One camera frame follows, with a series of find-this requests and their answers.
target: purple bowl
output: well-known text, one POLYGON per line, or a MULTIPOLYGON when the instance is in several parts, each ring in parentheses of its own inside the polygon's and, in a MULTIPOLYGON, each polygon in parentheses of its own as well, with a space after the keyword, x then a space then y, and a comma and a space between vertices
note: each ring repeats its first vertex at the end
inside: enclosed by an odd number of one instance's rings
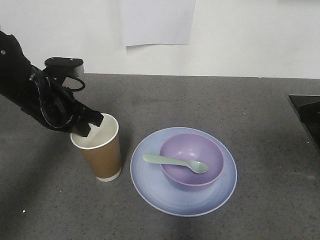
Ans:
POLYGON ((199 190, 209 186, 218 179, 224 167, 220 148, 210 139, 193 133, 171 137, 163 144, 159 154, 184 161, 200 161, 208 165, 207 172, 197 174, 185 166, 162 164, 162 171, 169 181, 182 190, 199 190))

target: brown paper cup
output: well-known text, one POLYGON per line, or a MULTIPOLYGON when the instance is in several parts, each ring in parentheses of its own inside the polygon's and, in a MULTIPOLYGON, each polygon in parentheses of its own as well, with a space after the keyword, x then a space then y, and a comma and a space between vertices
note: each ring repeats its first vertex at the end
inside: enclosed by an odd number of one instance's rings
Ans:
POLYGON ((109 182, 116 179, 122 170, 117 120, 102 113, 100 127, 89 124, 87 137, 71 133, 72 143, 78 147, 97 179, 109 182))

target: spoon handle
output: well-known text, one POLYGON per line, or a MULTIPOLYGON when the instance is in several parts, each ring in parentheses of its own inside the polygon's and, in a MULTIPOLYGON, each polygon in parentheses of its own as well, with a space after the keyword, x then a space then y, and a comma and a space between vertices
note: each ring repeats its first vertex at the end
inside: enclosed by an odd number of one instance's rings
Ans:
POLYGON ((171 164, 171 165, 180 165, 188 166, 188 163, 183 160, 174 159, 166 156, 154 155, 150 153, 145 153, 142 155, 144 161, 151 164, 171 164))

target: bowl rim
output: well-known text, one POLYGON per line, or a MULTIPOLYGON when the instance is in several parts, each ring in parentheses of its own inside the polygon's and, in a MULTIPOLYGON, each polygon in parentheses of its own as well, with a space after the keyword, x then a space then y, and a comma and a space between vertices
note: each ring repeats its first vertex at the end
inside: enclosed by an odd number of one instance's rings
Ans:
POLYGON ((166 143, 167 141, 169 141, 170 139, 172 139, 172 138, 174 138, 174 137, 176 137, 176 136, 179 136, 179 135, 197 135, 197 136, 199 136, 199 137, 201 137, 201 138, 205 138, 205 139, 207 139, 208 141, 212 142, 212 143, 219 149, 219 152, 220 152, 220 154, 221 154, 221 156, 222 156, 222 168, 221 168, 221 171, 219 172, 219 174, 218 174, 214 179, 212 179, 212 180, 210 180, 210 181, 208 181, 208 182, 200 183, 200 184, 191 184, 191 183, 185 183, 185 182, 179 181, 179 180, 173 178, 171 175, 169 175, 169 174, 167 173, 167 171, 165 170, 165 168, 163 167, 163 164, 160 164, 160 167, 161 167, 162 172, 163 172, 168 178, 170 178, 171 180, 173 180, 174 182, 176 182, 176 183, 178 183, 178 184, 181 184, 181 185, 183 185, 183 186, 187 186, 187 187, 203 187, 203 186, 206 186, 206 185, 209 185, 209 184, 212 184, 213 182, 215 182, 215 181, 221 176, 221 174, 222 174, 222 172, 223 172, 223 170, 224 170, 224 167, 225 167, 225 158, 224 158, 224 155, 222 154, 221 148, 220 148, 214 141, 212 141, 211 139, 209 139, 209 138, 207 138, 207 137, 205 137, 205 136, 202 136, 202 135, 197 134, 197 133, 179 133, 179 134, 177 134, 177 135, 171 136, 170 138, 168 138, 168 139, 162 144, 162 146, 160 147, 160 149, 159 149, 159 151, 158 151, 158 154, 160 155, 161 149, 163 148, 163 146, 165 145, 165 143, 166 143))

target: blue plate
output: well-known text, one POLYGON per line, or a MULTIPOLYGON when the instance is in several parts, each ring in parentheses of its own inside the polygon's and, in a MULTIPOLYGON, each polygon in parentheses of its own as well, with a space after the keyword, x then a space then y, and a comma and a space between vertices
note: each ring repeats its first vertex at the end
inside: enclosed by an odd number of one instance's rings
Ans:
POLYGON ((237 167, 228 149, 213 136, 188 127, 170 127, 152 133, 136 147, 130 164, 134 187, 154 208, 174 216, 196 217, 220 208, 231 197, 237 183, 237 167), (198 134, 214 141, 221 149, 224 166, 221 176, 199 191, 184 191, 174 187, 158 164, 145 162, 144 153, 159 154, 162 145, 177 134, 198 134))

